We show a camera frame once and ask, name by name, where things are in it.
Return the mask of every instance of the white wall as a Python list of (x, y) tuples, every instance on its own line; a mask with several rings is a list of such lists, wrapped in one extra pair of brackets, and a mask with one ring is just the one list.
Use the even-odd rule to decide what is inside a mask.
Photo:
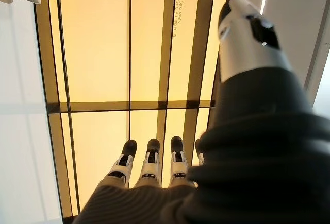
[(62, 223), (32, 3), (0, 2), (0, 223)]
[(330, 53), (324, 67), (322, 79), (314, 102), (316, 114), (330, 118)]

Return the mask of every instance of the yellow light panel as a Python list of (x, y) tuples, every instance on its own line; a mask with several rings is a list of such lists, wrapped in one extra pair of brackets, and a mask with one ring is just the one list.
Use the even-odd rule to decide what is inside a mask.
[(197, 0), (175, 0), (169, 100), (186, 100)]
[(57, 0), (49, 0), (49, 10), (51, 15), (52, 37), (53, 37), (53, 49), (56, 66), (56, 77), (58, 84), (58, 95), (60, 102), (66, 102), (67, 96), (65, 95), (63, 62), (62, 62), (62, 50), (60, 40), (60, 28), (57, 11)]
[(201, 100), (210, 100), (219, 51), (218, 21), (222, 6), (226, 0), (213, 0), (210, 30), (208, 35)]
[(71, 102), (127, 101), (128, 0), (61, 0)]
[(67, 160), (67, 170), (69, 179), (69, 189), (71, 198), (71, 208), (72, 214), (78, 214), (77, 198), (76, 198), (76, 187), (74, 182), (73, 173), (73, 160), (72, 160), (72, 150), (71, 150), (71, 139), (70, 139), (70, 129), (69, 129), (69, 117), (67, 113), (61, 114), (62, 118), (62, 129), (64, 138), (64, 148), (65, 148), (65, 158)]
[[(206, 131), (209, 112), (209, 108), (199, 108), (198, 110), (195, 141), (200, 138), (201, 135)], [(194, 152), (192, 154), (192, 166), (198, 166), (198, 163), (198, 155), (194, 145)]]
[(165, 129), (165, 145), (163, 157), (162, 171), (162, 187), (168, 187), (171, 174), (171, 139), (178, 135), (181, 138), (184, 134), (185, 109), (169, 109), (167, 110), (166, 129)]
[(131, 111), (130, 113), (130, 137), (138, 144), (130, 175), (130, 188), (134, 187), (139, 179), (148, 141), (156, 138), (157, 113), (157, 110)]
[(126, 142), (126, 115), (126, 111), (72, 114), (81, 209), (121, 154)]
[(132, 0), (131, 100), (158, 100), (164, 0)]

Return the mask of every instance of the dark metal frame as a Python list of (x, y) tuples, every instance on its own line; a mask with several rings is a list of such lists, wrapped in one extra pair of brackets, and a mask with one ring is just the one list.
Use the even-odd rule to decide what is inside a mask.
[[(162, 46), (161, 46), (161, 62), (160, 62), (160, 80), (159, 80), (159, 98), (158, 101), (131, 101), (130, 98), (130, 42), (131, 42), (131, 0), (127, 4), (127, 13), (129, 15), (128, 34), (128, 100), (123, 102), (70, 102), (69, 84), (67, 76), (67, 67), (65, 61), (65, 46), (61, 16), (61, 2), (58, 3), (58, 18), (60, 26), (60, 39), (63, 60), (64, 84), (67, 102), (59, 101), (58, 83), (56, 75), (55, 56), (53, 50), (52, 26), (50, 17), (49, 0), (42, 0), (42, 4), (35, 5), (35, 19), (37, 27), (38, 45), (40, 53), (40, 64), (42, 68), (42, 78), (44, 86), (44, 94), (47, 107), (47, 117), (49, 123), (49, 131), (51, 134), (52, 151), (54, 157), (55, 173), (57, 179), (58, 193), (61, 204), (62, 218), (65, 223), (71, 223), (74, 219), (72, 216), (72, 205), (69, 189), (69, 177), (67, 171), (67, 162), (65, 156), (64, 137), (62, 128), (61, 114), (67, 113), (69, 117), (69, 130), (71, 139), (71, 150), (73, 159), (73, 170), (76, 189), (76, 200), (78, 212), (79, 191), (77, 183), (77, 173), (75, 165), (75, 151), (73, 141), (72, 119), (71, 114), (75, 112), (108, 112), (108, 111), (128, 111), (128, 131), (127, 136), (130, 137), (130, 112), (133, 110), (158, 110), (157, 118), (157, 138), (161, 143), (161, 151), (164, 148), (164, 138), (166, 129), (166, 118), (168, 109), (186, 109), (184, 124), (184, 147), (187, 160), (191, 165), (193, 145), (196, 133), (197, 117), (199, 108), (210, 108), (208, 126), (213, 116), (213, 108), (217, 94), (217, 79), (220, 79), (219, 58), (217, 62), (217, 70), (214, 74), (214, 83), (211, 100), (200, 100), (204, 63), (206, 56), (206, 48), (208, 41), (208, 33), (210, 27), (210, 19), (212, 14), (213, 0), (198, 0), (196, 22), (194, 28), (193, 47), (191, 55), (191, 66), (188, 83), (187, 100), (168, 101), (169, 77), (171, 65), (171, 48), (172, 33), (174, 21), (175, 0), (164, 0), (163, 14), (163, 30), (162, 30)], [(160, 154), (161, 165), (163, 153)]]

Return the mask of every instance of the illuminated ceiling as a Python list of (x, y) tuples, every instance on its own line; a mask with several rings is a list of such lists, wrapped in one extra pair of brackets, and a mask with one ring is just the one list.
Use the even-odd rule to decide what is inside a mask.
[(63, 217), (77, 215), (120, 155), (138, 143), (134, 186), (149, 139), (194, 141), (212, 119), (218, 17), (226, 0), (42, 0), (36, 6), (43, 81)]

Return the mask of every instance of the white ceiling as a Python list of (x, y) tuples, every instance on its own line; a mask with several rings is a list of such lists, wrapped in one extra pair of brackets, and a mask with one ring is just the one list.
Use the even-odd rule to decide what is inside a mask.
[[(262, 0), (251, 1), (261, 6)], [(315, 100), (329, 51), (329, 45), (325, 44), (330, 42), (326, 2), (266, 0), (263, 12), (275, 24), (279, 43), (311, 102)]]

